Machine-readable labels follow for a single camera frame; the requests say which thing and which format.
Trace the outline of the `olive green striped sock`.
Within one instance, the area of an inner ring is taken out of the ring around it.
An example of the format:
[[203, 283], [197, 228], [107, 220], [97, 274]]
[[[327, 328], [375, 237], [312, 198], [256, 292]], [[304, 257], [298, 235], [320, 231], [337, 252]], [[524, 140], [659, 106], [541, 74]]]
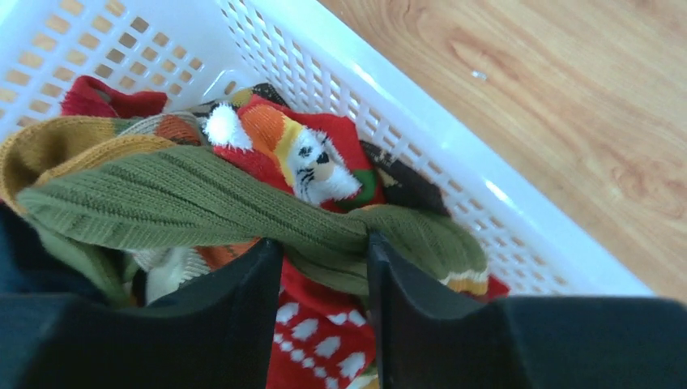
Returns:
[[330, 212], [200, 147], [122, 157], [22, 189], [16, 199], [38, 227], [113, 249], [229, 246], [270, 238], [284, 245], [305, 277], [358, 296], [368, 292], [369, 235], [379, 232], [448, 288], [475, 295], [488, 290], [480, 243], [448, 216], [390, 204]]

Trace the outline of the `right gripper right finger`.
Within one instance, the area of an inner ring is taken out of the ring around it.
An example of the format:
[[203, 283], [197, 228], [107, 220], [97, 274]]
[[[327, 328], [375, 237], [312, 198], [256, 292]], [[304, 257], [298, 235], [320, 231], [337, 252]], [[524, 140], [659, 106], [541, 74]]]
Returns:
[[368, 248], [383, 388], [683, 388], [686, 307], [649, 297], [505, 297], [482, 303]]

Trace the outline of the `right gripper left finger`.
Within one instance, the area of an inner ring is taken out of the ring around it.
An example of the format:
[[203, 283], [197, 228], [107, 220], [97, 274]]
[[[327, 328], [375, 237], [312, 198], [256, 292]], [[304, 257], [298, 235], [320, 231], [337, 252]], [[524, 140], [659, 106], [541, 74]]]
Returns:
[[1, 299], [4, 388], [264, 388], [283, 251], [240, 258], [141, 308], [70, 294]]

